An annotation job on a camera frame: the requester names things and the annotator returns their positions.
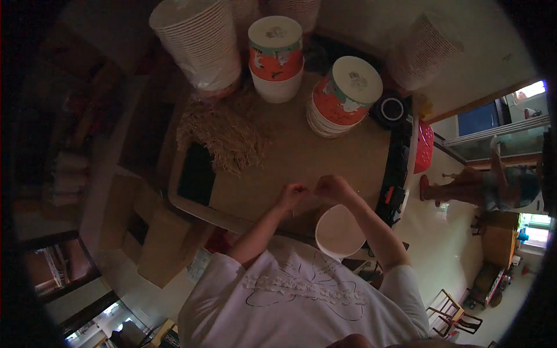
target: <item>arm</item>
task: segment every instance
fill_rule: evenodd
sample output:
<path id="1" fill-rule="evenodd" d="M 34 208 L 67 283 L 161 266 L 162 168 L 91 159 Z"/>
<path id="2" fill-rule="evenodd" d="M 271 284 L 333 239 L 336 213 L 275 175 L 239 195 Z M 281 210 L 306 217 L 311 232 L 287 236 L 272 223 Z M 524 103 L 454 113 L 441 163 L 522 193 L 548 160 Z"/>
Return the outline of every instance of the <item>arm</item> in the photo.
<path id="1" fill-rule="evenodd" d="M 404 245 L 342 177 L 327 175 L 319 179 L 315 194 L 347 207 L 356 218 L 383 272 L 403 264 L 411 265 Z"/>
<path id="2" fill-rule="evenodd" d="M 310 191 L 302 184 L 284 186 L 277 202 L 234 243 L 227 255 L 248 269 L 267 248 L 284 214 L 309 194 Z"/>

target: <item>cardboard box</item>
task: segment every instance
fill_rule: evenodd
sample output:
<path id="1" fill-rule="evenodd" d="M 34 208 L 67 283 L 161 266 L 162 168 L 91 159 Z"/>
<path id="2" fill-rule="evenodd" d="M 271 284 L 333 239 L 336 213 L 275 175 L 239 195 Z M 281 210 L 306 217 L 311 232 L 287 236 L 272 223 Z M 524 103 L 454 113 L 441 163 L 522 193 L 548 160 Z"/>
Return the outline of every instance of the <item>cardboard box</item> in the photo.
<path id="1" fill-rule="evenodd" d="M 163 288 L 193 261 L 214 228 L 170 205 L 146 181 L 115 175 L 99 245 L 121 249 L 138 274 Z"/>
<path id="2" fill-rule="evenodd" d="M 120 249 L 124 244 L 133 204 L 142 180 L 115 175 L 106 202 L 99 238 L 100 250 Z"/>
<path id="3" fill-rule="evenodd" d="M 138 274 L 163 288 L 192 263 L 214 228 L 214 225 L 199 219 L 188 222 L 166 207 L 159 206 L 143 244 Z"/>

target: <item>glass door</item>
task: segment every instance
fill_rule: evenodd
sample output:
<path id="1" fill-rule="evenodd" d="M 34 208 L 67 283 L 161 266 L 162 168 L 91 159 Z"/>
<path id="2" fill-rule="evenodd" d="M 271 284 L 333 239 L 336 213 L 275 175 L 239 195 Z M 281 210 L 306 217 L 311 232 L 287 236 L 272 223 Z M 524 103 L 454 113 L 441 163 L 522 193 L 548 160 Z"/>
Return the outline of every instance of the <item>glass door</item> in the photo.
<path id="1" fill-rule="evenodd" d="M 501 141 L 501 157 L 540 153 L 544 143 L 544 132 L 549 127 L 549 117 L 541 116 L 497 127 L 491 130 L 445 140 L 449 148 L 466 161 L 491 157 L 490 141 L 494 135 Z"/>

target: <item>door frame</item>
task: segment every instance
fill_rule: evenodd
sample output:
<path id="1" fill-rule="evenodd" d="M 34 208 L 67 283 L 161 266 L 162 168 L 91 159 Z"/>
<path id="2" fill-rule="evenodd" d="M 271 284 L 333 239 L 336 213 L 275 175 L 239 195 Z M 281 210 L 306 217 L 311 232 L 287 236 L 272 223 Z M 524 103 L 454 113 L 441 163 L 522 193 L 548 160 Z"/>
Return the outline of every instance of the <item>door frame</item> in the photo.
<path id="1" fill-rule="evenodd" d="M 455 116 L 455 115 L 462 114 L 463 112 L 467 112 L 467 111 L 473 110 L 473 109 L 475 109 L 475 108 L 477 108 L 477 107 L 484 106 L 484 105 L 486 105 L 486 104 L 488 104 L 488 103 L 493 102 L 494 100 L 497 100 L 497 99 L 499 99 L 499 98 L 502 98 L 502 97 L 504 97 L 504 96 L 506 96 L 506 95 L 508 95 L 508 94 L 513 93 L 513 92 L 516 92 L 517 90 L 519 90 L 519 89 L 521 89 L 521 88 L 523 88 L 523 87 L 530 86 L 531 84 L 533 84 L 533 83 L 535 83 L 535 82 L 538 82 L 538 81 L 540 81 L 540 80 L 543 80 L 543 78 L 540 77 L 540 76 L 533 76 L 533 77 L 530 77 L 529 79 L 522 80 L 522 81 L 520 81 L 520 82 L 518 82 L 518 83 L 515 83 L 515 84 L 513 84 L 513 85 L 510 85 L 510 86 L 507 87 L 507 88 L 504 88 L 504 89 L 502 89 L 502 90 L 496 91 L 496 92 L 494 92 L 494 93 L 492 93 L 492 94 L 489 94 L 489 95 L 487 95 L 487 96 L 485 96 L 485 97 L 476 99 L 475 101 L 470 102 L 470 103 L 468 103 L 468 104 L 466 104 L 466 105 L 463 105 L 463 106 L 461 106 L 461 107 L 458 107 L 458 108 L 456 108 L 456 109 L 454 109 L 454 110 L 444 112 L 444 113 L 442 113 L 442 114 L 440 114 L 440 115 L 437 115 L 437 116 L 434 116 L 434 117 L 432 117 L 432 118 L 430 118 L 430 119 L 425 119 L 424 121 L 427 122 L 428 124 L 433 124 L 433 123 L 435 123 L 435 122 L 439 122 L 439 121 L 442 121 L 442 120 L 444 120 L 444 119 L 448 119 L 449 117 L 453 117 L 453 116 Z"/>

